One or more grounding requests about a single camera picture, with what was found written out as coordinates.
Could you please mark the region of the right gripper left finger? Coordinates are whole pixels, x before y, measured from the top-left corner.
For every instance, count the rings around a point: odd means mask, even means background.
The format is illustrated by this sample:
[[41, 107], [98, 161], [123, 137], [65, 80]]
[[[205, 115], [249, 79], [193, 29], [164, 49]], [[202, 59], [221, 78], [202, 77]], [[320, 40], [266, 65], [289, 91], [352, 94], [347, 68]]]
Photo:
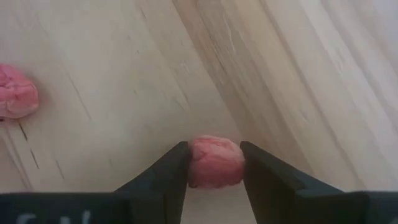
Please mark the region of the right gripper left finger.
[[190, 150], [182, 141], [136, 178], [118, 188], [131, 196], [136, 224], [180, 224], [187, 189]]

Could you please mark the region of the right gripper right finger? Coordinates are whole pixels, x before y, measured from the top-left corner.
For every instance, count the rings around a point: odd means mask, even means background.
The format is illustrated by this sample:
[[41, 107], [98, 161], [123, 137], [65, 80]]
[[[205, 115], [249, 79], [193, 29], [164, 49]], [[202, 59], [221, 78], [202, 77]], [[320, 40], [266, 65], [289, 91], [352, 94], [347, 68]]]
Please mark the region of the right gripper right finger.
[[364, 223], [368, 196], [346, 193], [255, 144], [240, 143], [244, 186], [258, 223]]

